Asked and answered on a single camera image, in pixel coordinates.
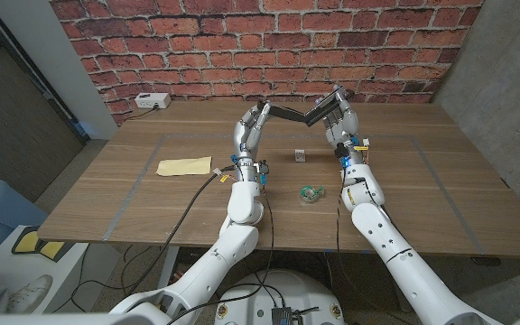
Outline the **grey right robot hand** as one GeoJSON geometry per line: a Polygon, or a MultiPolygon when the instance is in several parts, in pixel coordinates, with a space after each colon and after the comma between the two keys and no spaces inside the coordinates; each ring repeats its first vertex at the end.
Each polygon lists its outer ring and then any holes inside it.
{"type": "Polygon", "coordinates": [[[343,167],[364,163],[363,154],[355,149],[360,145],[359,121],[358,115],[348,102],[353,94],[353,91],[335,85],[331,93],[326,97],[320,97],[316,102],[317,108],[327,110],[327,114],[322,117],[325,136],[343,167]]]}

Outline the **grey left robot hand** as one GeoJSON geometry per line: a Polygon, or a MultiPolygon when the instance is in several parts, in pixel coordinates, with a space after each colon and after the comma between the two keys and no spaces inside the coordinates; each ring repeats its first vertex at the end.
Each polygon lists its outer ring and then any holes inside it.
{"type": "Polygon", "coordinates": [[[237,179],[239,181],[255,181],[254,166],[262,127],[269,119],[272,104],[259,102],[252,106],[236,123],[234,128],[234,149],[237,158],[237,179]]]}

